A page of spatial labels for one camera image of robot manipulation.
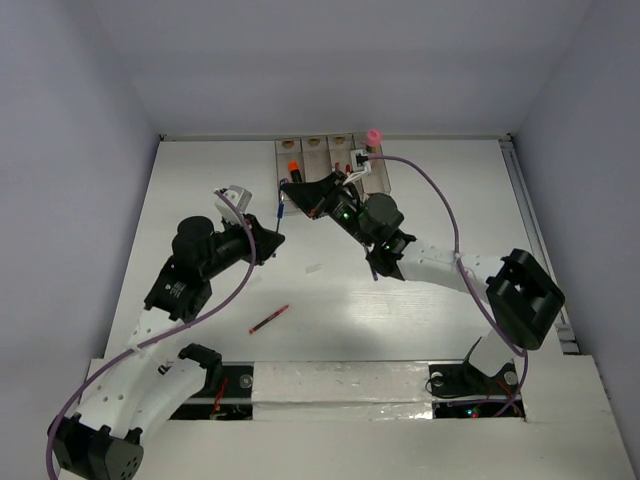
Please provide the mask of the blue gel pen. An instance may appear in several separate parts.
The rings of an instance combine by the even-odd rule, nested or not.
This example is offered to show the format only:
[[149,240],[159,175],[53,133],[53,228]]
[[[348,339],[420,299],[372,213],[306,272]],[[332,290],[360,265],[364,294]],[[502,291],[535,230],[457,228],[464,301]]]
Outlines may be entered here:
[[281,226],[281,220],[283,218],[284,215],[284,208],[285,208],[285,194],[282,190],[282,187],[288,183],[288,179],[287,178],[283,178],[279,181],[279,186],[278,186],[278,208],[277,208],[277,214],[276,214],[276,233],[279,233],[280,231],[280,226]]

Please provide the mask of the orange highlighter marker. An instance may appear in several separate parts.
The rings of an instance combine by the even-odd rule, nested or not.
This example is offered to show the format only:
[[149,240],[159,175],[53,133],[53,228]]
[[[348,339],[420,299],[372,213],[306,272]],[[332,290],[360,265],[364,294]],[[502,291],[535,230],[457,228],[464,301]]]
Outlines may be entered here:
[[299,165],[296,161],[290,161],[288,163],[288,170],[292,183],[303,183],[304,179],[299,168]]

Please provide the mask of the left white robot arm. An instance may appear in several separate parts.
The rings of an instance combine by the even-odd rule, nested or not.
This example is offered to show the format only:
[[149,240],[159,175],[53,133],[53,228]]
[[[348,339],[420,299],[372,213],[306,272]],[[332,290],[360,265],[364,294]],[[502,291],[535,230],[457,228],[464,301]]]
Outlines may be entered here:
[[124,352],[85,380],[47,432],[46,469],[82,479],[131,479],[145,444],[195,394],[217,394],[222,356],[182,340],[208,318],[212,279],[245,261],[262,265],[285,241],[251,214],[230,211],[223,228],[203,216],[182,220],[172,253],[144,300]]

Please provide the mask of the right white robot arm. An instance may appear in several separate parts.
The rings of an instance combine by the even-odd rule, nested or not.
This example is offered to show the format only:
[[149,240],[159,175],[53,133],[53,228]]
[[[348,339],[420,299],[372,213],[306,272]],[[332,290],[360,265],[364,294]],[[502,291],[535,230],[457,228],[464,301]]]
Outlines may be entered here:
[[513,395],[513,361],[542,347],[565,296],[535,257],[522,249],[506,256],[462,254],[405,233],[392,197],[361,200],[354,186],[334,172],[316,182],[285,183],[282,192],[311,219],[328,217],[366,247],[371,269],[383,277],[424,282],[467,293],[490,320],[489,332],[460,362],[436,364],[426,389],[442,399]]

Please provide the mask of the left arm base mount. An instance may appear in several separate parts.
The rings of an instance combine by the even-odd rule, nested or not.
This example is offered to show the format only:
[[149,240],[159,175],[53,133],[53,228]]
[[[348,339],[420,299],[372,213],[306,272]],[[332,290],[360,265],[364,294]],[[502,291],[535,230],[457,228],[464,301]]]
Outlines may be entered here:
[[171,420],[244,421],[253,419],[254,365],[225,363],[218,390],[202,391],[186,400]]

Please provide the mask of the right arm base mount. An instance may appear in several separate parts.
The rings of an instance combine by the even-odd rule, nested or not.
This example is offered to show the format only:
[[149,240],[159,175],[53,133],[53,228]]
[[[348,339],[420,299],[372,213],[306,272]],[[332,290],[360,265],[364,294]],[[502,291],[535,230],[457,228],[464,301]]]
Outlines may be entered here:
[[431,364],[425,383],[435,419],[524,418],[519,387],[513,362],[493,376],[468,361]]

